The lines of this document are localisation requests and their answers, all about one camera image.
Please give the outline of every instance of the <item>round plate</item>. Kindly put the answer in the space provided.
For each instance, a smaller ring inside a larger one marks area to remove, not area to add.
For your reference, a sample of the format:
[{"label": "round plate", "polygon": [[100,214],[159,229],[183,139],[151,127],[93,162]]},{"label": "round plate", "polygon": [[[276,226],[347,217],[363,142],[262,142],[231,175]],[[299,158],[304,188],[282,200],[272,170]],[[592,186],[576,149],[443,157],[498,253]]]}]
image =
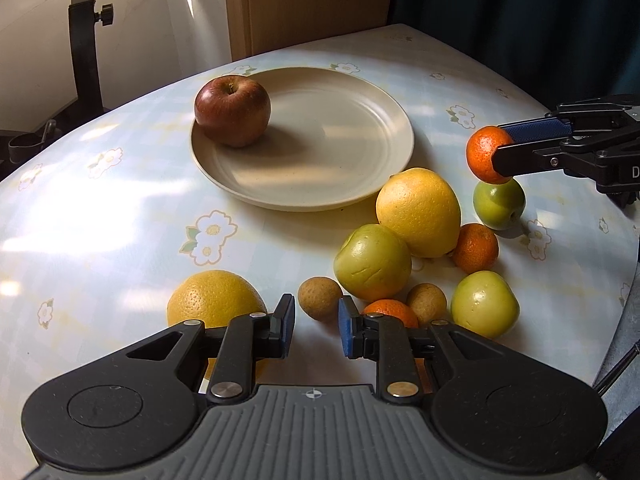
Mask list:
[{"label": "round plate", "polygon": [[402,107],[377,86],[335,70],[255,73],[271,98],[264,135],[245,148],[209,140],[195,123],[202,172],[240,200],[280,211],[320,211],[370,196],[404,170],[414,132]]}]

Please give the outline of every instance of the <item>dark blue curtain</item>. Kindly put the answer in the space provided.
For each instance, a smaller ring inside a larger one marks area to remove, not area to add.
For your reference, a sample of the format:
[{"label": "dark blue curtain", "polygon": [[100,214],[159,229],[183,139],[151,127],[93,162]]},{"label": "dark blue curtain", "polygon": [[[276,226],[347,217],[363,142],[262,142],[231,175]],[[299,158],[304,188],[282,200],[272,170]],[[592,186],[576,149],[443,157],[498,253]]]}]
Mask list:
[{"label": "dark blue curtain", "polygon": [[392,0],[389,23],[455,47],[549,108],[640,94],[640,0]]}]

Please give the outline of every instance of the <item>gray gripper base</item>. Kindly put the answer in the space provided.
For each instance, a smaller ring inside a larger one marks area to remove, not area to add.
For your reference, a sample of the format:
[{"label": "gray gripper base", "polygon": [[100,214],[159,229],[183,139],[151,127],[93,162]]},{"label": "gray gripper base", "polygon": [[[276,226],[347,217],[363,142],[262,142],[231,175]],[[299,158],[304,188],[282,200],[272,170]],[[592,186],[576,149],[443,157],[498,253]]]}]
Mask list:
[{"label": "gray gripper base", "polygon": [[260,386],[237,406],[210,409],[191,438],[153,463],[110,474],[41,466],[28,480],[594,480],[587,466],[518,477],[444,447],[413,407],[368,386]]}]

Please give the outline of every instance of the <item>round table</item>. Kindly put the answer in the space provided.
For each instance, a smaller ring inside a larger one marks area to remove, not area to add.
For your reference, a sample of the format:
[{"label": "round table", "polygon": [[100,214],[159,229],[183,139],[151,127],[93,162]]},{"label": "round table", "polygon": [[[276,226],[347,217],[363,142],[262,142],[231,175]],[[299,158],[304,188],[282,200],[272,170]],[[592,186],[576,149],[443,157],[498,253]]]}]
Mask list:
[{"label": "round table", "polygon": [[[35,465],[20,428],[28,395],[165,328],[166,303],[188,276],[236,272],[272,310],[307,278],[332,276],[348,233],[376,222],[374,197],[316,213],[251,206],[219,190],[194,163],[190,132],[201,86],[224,73],[283,66],[332,68],[391,94],[414,128],[409,166],[430,168],[451,184],[463,223],[478,221],[477,181],[465,161],[469,135],[546,112],[467,56],[393,25],[210,70],[63,137],[0,183],[0,478],[21,478]],[[518,181],[527,195],[526,232],[499,239],[495,270],[522,313],[500,342],[591,382],[636,268],[637,209],[622,212],[593,182],[561,172]],[[205,235],[212,224],[217,234]],[[408,288],[433,282],[450,299],[462,277],[448,258],[414,258]],[[373,362],[344,358],[337,330],[298,309],[290,357],[269,363],[260,380],[320,385],[374,378]]]}]

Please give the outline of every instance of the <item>apple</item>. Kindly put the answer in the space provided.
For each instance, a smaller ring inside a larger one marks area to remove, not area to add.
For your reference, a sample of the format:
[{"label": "apple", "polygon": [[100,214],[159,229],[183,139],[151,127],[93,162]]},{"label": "apple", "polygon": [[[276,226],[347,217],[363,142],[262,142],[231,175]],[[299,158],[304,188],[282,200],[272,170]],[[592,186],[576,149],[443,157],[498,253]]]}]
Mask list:
[{"label": "apple", "polygon": [[391,229],[379,224],[357,228],[334,260],[338,282],[365,301],[391,298],[411,275],[411,253]]},{"label": "apple", "polygon": [[468,275],[451,298],[454,323],[489,339],[507,332],[519,315],[520,305],[511,288],[490,270]]},{"label": "apple", "polygon": [[257,81],[243,75],[223,75],[200,89],[194,108],[196,122],[209,139],[242,148],[267,129],[271,100]]},{"label": "apple", "polygon": [[503,231],[518,223],[526,198],[514,178],[505,184],[478,182],[474,189],[474,209],[481,222],[495,231]]}]

